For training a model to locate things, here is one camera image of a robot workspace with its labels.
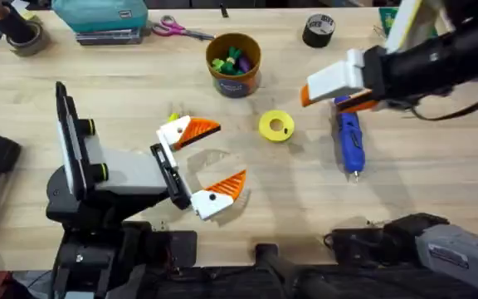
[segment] cup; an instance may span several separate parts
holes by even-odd
[[[228,49],[235,47],[242,50],[242,55],[250,61],[252,68],[243,75],[230,76],[221,74],[212,68],[215,58],[226,60]],[[239,98],[248,96],[259,85],[259,65],[261,63],[261,49],[254,39],[242,33],[223,34],[210,42],[206,49],[207,69],[212,74],[213,85],[225,96]]]

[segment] black tape roll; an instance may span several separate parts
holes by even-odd
[[[326,47],[334,31],[335,21],[319,13],[307,19],[302,39],[310,47]]]
[[[2,5],[8,9],[9,14],[3,20],[0,20],[0,32],[6,34],[17,44],[31,41],[36,35],[34,30],[27,25],[27,22],[14,6],[7,2],[3,2]]]

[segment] orange gripper finger tip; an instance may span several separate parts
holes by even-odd
[[[308,105],[313,104],[313,101],[309,98],[309,87],[304,85],[300,91],[300,99],[302,102],[302,107],[307,107]]]

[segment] gray device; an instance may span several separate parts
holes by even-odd
[[[416,246],[423,266],[478,288],[478,235],[439,224],[416,237]]]

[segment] duct tape roll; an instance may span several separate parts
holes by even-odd
[[[270,141],[281,142],[288,140],[295,131],[295,121],[282,110],[270,110],[259,119],[259,134]]]
[[[307,19],[302,39],[310,47],[326,47],[335,32],[335,21],[324,14],[315,14]]]
[[[40,23],[27,21],[27,25],[36,33],[29,42],[14,42],[7,36],[7,42],[12,46],[12,51],[18,56],[31,56],[45,49],[49,44],[49,36],[43,30]]]

